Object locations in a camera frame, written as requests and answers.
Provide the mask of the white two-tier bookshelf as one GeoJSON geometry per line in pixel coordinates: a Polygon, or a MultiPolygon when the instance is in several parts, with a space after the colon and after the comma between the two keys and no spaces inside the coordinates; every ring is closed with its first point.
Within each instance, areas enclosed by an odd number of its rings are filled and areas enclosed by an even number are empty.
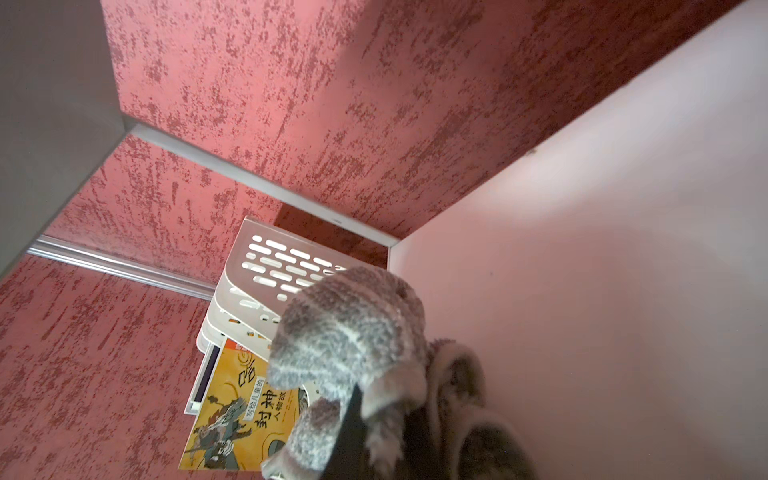
{"type": "Polygon", "coordinates": [[[767,475],[763,1],[107,1],[129,138],[48,234],[215,282],[243,218],[372,261],[547,479],[767,475]]]}

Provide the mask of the grey knitted cloth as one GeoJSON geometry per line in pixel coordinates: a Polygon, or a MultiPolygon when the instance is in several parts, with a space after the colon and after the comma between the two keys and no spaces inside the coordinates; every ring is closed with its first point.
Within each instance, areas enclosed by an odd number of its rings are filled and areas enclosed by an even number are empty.
{"type": "Polygon", "coordinates": [[[487,406],[486,377],[469,347],[429,341],[415,290],[377,267],[355,267],[291,300],[271,345],[268,383],[314,384],[318,397],[285,446],[266,459],[266,479],[319,479],[352,391],[362,393],[367,479],[407,479],[406,417],[424,408],[446,479],[534,479],[512,428],[487,406]]]}

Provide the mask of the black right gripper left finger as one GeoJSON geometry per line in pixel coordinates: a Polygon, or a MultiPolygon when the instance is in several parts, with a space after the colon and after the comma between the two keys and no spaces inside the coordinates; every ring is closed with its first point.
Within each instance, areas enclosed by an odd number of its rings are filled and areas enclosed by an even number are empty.
{"type": "Polygon", "coordinates": [[[355,386],[332,455],[321,475],[322,480],[368,478],[368,460],[365,452],[366,426],[360,414],[361,403],[362,393],[355,386]]]}

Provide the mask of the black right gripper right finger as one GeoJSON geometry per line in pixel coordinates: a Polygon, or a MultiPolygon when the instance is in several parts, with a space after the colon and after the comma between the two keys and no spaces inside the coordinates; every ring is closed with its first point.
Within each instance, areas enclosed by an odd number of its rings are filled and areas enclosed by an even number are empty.
{"type": "Polygon", "coordinates": [[[406,417],[404,431],[404,469],[407,479],[443,480],[446,472],[433,445],[424,408],[406,417]]]}

